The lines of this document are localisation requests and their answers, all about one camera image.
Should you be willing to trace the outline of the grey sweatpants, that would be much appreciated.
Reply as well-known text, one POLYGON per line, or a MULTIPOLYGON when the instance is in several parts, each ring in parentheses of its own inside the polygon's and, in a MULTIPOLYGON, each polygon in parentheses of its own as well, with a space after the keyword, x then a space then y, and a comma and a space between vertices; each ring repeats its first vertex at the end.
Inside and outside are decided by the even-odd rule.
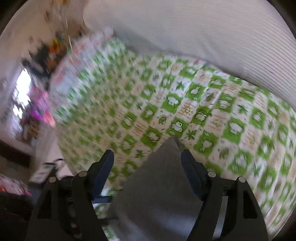
POLYGON ((183 148, 168 138, 130 175, 108 211, 120 240, 186 240, 202 202, 181 164, 183 148))

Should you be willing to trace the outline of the white striped large pillow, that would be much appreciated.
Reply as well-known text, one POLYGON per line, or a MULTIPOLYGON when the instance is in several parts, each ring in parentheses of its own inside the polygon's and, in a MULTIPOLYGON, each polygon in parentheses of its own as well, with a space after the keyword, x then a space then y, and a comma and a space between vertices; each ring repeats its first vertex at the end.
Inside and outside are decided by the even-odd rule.
POLYGON ((140 52, 206 60, 295 106, 295 37, 267 1, 89 1, 83 20, 140 52))

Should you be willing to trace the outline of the green frog patterned bedsheet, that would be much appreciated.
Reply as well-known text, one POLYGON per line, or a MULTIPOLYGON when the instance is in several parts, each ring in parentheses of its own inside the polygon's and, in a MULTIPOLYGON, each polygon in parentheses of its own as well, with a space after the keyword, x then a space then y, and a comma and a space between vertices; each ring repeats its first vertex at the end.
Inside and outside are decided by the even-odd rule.
POLYGON ((66 102, 51 107, 73 172, 107 149, 114 194, 167 138, 223 178, 244 176, 270 237, 295 207, 295 111, 268 90, 202 60, 139 55, 111 38, 78 74, 66 102))

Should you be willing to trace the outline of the floral folded quilt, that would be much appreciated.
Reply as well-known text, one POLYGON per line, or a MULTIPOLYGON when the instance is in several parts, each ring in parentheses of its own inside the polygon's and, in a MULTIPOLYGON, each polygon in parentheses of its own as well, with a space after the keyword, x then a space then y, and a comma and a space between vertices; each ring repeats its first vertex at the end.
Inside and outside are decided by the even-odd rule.
POLYGON ((70 88, 78 85, 78 74, 91 65, 99 48, 113 34, 113 28, 106 27, 74 42, 72 51, 65 55, 51 77, 49 97, 53 107, 58 108, 66 102, 70 88))

